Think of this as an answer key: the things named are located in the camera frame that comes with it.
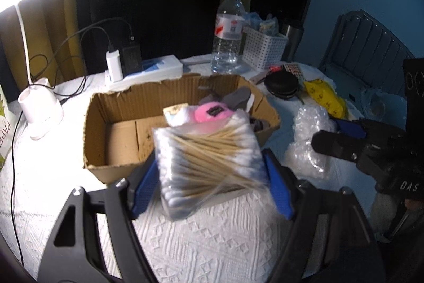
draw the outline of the lamp base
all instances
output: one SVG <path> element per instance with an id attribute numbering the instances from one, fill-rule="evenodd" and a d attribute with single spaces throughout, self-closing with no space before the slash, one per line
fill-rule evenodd
<path id="1" fill-rule="evenodd" d="M 41 78 L 24 89 L 18 97 L 31 139 L 38 140 L 63 119 L 63 108 L 49 88 L 49 80 Z"/>

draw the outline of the plastic storage basket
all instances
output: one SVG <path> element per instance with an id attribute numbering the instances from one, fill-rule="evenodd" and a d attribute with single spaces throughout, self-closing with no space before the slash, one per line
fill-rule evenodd
<path id="1" fill-rule="evenodd" d="M 257 70 L 265 70 L 280 62 L 288 37 L 283 34 L 268 36 L 252 28 L 247 34 L 242 59 Z"/>

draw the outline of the blue gripper pad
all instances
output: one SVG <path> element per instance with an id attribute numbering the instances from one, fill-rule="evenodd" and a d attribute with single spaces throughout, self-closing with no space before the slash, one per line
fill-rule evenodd
<path id="1" fill-rule="evenodd" d="M 147 210 L 159 182 L 159 170 L 154 151 L 143 166 L 134 169 L 128 180 L 130 182 L 128 191 L 129 209 L 132 219 L 136 219 Z"/>
<path id="2" fill-rule="evenodd" d="M 362 126 L 357 123 L 341 119 L 334 119 L 334 121 L 336 122 L 338 129 L 349 137 L 361 140 L 367 135 Z"/>
<path id="3" fill-rule="evenodd" d="M 295 215 L 293 198 L 295 197 L 295 181 L 297 179 L 289 168 L 280 165 L 270 149 L 264 149 L 262 156 L 269 175 L 269 190 L 277 210 L 287 220 L 291 220 Z"/>

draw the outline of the cardboard box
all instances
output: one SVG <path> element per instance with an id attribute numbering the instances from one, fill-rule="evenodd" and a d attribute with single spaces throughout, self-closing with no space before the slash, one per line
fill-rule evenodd
<path id="1" fill-rule="evenodd" d="M 84 168 L 109 184 L 126 178 L 154 148 L 152 128 L 167 126 L 162 109 L 178 103 L 197 105 L 210 94 L 248 86 L 255 95 L 251 114 L 270 128 L 257 133 L 261 146 L 279 128 L 280 118 L 258 88 L 238 75 L 186 74 L 179 80 L 138 84 L 123 92 L 94 94 L 84 124 Z"/>

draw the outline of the water bottle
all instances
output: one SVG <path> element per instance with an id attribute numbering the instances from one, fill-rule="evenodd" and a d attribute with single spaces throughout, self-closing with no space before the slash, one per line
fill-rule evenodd
<path id="1" fill-rule="evenodd" d="M 237 68 L 244 13 L 241 0 L 224 0 L 219 6 L 211 59 L 213 72 L 230 74 Z"/>

